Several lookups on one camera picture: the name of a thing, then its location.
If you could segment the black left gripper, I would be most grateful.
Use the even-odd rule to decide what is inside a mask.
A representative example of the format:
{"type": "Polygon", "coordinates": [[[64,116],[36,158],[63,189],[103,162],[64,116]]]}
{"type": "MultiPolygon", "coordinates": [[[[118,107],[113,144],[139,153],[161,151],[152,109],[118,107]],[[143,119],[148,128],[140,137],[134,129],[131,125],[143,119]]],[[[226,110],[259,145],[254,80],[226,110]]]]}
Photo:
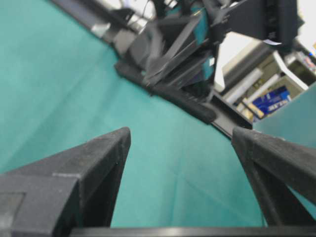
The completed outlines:
{"type": "MultiPolygon", "coordinates": [[[[234,32],[270,45],[290,45],[298,36],[296,0],[221,0],[209,2],[210,40],[221,44],[234,32]]],[[[212,57],[208,40],[193,39],[201,16],[167,17],[148,23],[150,42],[145,81],[182,88],[208,78],[212,57]]]]}

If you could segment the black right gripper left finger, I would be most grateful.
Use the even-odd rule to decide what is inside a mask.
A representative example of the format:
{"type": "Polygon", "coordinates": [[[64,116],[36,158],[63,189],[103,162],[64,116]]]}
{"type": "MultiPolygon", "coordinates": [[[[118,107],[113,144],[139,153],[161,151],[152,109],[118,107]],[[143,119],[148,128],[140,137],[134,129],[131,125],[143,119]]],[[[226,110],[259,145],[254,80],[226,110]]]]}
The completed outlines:
{"type": "Polygon", "coordinates": [[[3,237],[65,237],[108,227],[131,145],[122,127],[0,176],[3,237]]]}

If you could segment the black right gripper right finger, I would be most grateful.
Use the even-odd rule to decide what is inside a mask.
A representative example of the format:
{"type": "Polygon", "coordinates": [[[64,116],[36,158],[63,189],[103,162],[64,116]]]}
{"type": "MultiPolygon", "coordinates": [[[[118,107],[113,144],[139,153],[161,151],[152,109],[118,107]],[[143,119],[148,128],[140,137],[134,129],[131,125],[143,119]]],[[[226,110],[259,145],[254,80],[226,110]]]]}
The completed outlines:
{"type": "Polygon", "coordinates": [[[316,150],[256,130],[235,127],[232,146],[270,226],[314,226],[295,196],[316,202],[316,150]]]}

